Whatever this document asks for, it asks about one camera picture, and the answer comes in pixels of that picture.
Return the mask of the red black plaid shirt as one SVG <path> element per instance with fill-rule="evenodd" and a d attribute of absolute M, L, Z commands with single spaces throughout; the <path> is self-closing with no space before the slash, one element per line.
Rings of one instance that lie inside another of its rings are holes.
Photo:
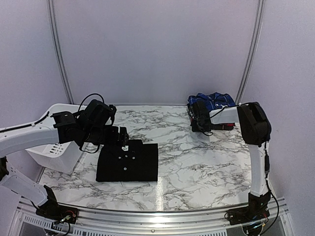
<path fill-rule="evenodd" d="M 234 129 L 234 123 L 222 123 L 222 124 L 213 124 L 212 130 L 224 130 L 230 131 Z"/>

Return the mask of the blue plaid shirt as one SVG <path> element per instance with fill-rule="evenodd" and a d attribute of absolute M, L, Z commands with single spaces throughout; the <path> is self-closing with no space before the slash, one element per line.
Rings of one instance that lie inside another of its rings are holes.
<path fill-rule="evenodd" d="M 197 95 L 190 95 L 188 97 L 188 103 L 191 106 L 198 101 L 202 101 L 208 111 L 222 109 L 223 106 L 233 107 L 236 105 L 233 98 L 229 94 L 222 94 L 218 92 L 214 92 L 208 95 L 198 93 Z"/>

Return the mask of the black long sleeve shirt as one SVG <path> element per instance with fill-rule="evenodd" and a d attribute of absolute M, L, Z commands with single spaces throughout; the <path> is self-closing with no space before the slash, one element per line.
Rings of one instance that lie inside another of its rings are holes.
<path fill-rule="evenodd" d="M 98 157 L 97 182 L 156 182 L 158 180 L 158 144 L 130 140 L 127 145 L 104 145 Z"/>

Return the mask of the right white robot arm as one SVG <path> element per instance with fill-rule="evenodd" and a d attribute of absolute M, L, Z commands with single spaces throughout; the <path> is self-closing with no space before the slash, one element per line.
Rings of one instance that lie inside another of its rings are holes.
<path fill-rule="evenodd" d="M 211 132 L 217 124 L 239 123 L 242 138 L 250 151 L 252 183 L 248 194 L 249 205 L 234 209 L 229 214 L 244 215 L 248 220 L 255 220 L 264 214 L 271 199 L 268 143 L 272 127 L 263 108 L 258 102 L 249 102 L 222 105 L 210 111 L 204 102 L 197 101 L 188 106 L 188 111 L 194 132 L 206 133 Z"/>

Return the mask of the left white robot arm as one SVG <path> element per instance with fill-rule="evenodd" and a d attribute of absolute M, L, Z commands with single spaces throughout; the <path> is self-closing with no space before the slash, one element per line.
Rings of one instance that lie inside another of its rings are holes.
<path fill-rule="evenodd" d="M 0 131 L 0 184 L 25 197 L 52 219 L 62 215 L 53 190 L 40 185 L 16 170 L 6 159 L 9 154 L 42 145 L 75 142 L 95 146 L 127 144 L 125 127 L 114 126 L 116 107 L 93 99 L 86 108 L 72 113 L 47 112 L 40 120 Z"/>

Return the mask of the white plastic laundry basket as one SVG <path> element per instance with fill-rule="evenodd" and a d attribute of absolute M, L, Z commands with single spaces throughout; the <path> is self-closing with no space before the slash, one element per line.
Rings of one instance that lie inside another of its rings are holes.
<path fill-rule="evenodd" d="M 40 166 L 66 174 L 73 171 L 83 154 L 75 142 L 32 147 L 26 152 Z"/>

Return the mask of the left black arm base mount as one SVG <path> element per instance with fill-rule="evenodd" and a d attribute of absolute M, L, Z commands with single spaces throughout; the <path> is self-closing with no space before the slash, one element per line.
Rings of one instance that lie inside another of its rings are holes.
<path fill-rule="evenodd" d="M 63 222 L 65 223 L 75 224 L 78 209 L 59 204 L 44 204 L 37 207 L 36 214 L 57 222 L 61 222 L 64 219 Z"/>

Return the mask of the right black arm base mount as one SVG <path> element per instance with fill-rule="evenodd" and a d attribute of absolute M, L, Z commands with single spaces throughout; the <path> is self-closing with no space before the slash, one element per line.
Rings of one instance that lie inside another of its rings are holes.
<path fill-rule="evenodd" d="M 270 216 L 267 206 L 258 209 L 250 209 L 249 206 L 229 209 L 224 217 L 229 221 L 230 225 L 244 224 L 261 219 L 267 219 Z"/>

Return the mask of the aluminium table front rail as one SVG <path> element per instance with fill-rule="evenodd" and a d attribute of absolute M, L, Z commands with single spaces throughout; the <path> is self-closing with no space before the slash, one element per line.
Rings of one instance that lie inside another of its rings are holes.
<path fill-rule="evenodd" d="M 228 207 L 193 211 L 118 211 L 78 206 L 75 224 L 52 228 L 52 220 L 36 215 L 29 200 L 21 198 L 8 235 L 48 232 L 70 236 L 242 236 L 251 223 L 231 225 Z"/>

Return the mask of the right aluminium wall profile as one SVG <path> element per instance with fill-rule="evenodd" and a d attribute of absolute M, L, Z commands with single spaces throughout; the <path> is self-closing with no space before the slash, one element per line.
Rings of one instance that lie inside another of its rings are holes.
<path fill-rule="evenodd" d="M 249 47 L 249 53 L 246 59 L 245 68 L 243 71 L 243 75 L 241 78 L 241 83 L 239 85 L 239 89 L 236 95 L 236 103 L 239 104 L 243 98 L 246 85 L 250 78 L 251 68 L 254 60 L 254 56 L 259 44 L 259 38 L 261 34 L 262 24 L 263 24 L 263 16 L 264 16 L 264 8 L 265 8 L 265 0 L 259 0 L 257 4 L 255 21 L 253 26 L 252 38 Z"/>

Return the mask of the aluminium wall profile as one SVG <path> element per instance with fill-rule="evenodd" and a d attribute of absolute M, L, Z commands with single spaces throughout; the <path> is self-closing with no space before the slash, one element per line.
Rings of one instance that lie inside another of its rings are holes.
<path fill-rule="evenodd" d="M 72 91 L 70 88 L 69 79 L 67 76 L 66 66 L 64 63 L 62 48 L 61 48 L 61 43 L 60 43 L 60 38 L 59 38 L 55 1 L 47 0 L 47 8 L 48 8 L 48 18 L 49 18 L 50 27 L 51 27 L 52 41 L 53 41 L 54 50 L 56 54 L 57 65 L 58 65 L 60 76 L 61 76 L 61 81 L 63 84 L 63 88 L 65 91 L 65 95 L 67 97 L 68 103 L 74 104 L 74 99 L 73 99 Z"/>
<path fill-rule="evenodd" d="M 243 98 L 246 85 L 250 78 L 251 68 L 254 60 L 254 56 L 259 44 L 259 38 L 261 34 L 262 24 L 263 24 L 263 16 L 264 16 L 264 8 L 265 8 L 265 0 L 259 0 L 257 4 L 255 21 L 253 26 L 252 38 L 249 47 L 249 53 L 246 59 L 245 68 L 243 71 L 243 75 L 241 78 L 241 83 L 239 85 L 239 89 L 236 95 L 236 103 L 239 104 Z"/>

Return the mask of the left aluminium wall profile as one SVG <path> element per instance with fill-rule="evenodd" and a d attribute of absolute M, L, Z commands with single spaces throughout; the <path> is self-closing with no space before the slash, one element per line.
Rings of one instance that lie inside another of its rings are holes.
<path fill-rule="evenodd" d="M 61 43 L 60 43 L 60 38 L 59 38 L 55 1 L 47 0 L 47 8 L 48 8 L 48 18 L 49 18 L 50 27 L 51 27 L 52 41 L 53 41 L 54 50 L 56 54 L 57 65 L 58 65 L 60 76 L 61 76 L 61 81 L 63 84 L 63 88 L 65 91 L 65 95 L 67 97 L 68 103 L 74 104 L 74 99 L 73 99 L 72 91 L 70 88 L 69 79 L 67 76 L 66 66 L 64 63 L 62 48 L 61 48 Z"/>

